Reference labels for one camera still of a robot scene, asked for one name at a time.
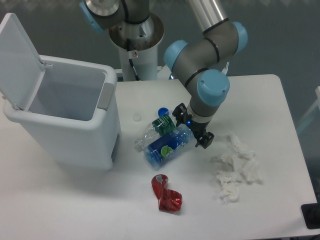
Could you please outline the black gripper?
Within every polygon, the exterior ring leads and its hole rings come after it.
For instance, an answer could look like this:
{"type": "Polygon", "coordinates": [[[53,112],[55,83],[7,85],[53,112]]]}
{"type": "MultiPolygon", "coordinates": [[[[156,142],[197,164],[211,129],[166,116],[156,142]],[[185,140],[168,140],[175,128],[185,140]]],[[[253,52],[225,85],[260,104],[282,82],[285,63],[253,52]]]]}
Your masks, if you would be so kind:
{"type": "Polygon", "coordinates": [[[212,144],[215,135],[206,130],[210,120],[197,120],[195,116],[187,112],[187,107],[184,103],[180,103],[173,110],[172,115],[176,120],[176,127],[184,124],[193,132],[196,139],[196,148],[201,146],[206,149],[212,144]]]}

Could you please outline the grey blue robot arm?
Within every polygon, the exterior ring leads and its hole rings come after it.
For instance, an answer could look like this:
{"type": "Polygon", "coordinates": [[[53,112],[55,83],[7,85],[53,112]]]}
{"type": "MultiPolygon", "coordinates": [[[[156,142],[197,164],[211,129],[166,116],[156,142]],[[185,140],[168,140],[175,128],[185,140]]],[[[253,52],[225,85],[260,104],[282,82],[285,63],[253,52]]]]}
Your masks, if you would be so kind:
{"type": "MultiPolygon", "coordinates": [[[[241,51],[248,43],[248,34],[241,23],[229,20],[220,1],[191,0],[189,4],[203,39],[195,45],[177,40],[165,50],[163,59],[191,96],[189,104],[178,105],[173,115],[178,124],[192,131],[196,144],[206,148],[214,139],[207,125],[230,88],[226,73],[213,69],[213,65],[241,51]]],[[[150,11],[149,1],[83,0],[80,8],[93,29],[108,30],[118,48],[125,81],[157,79],[158,44],[164,25],[150,11]]]]}

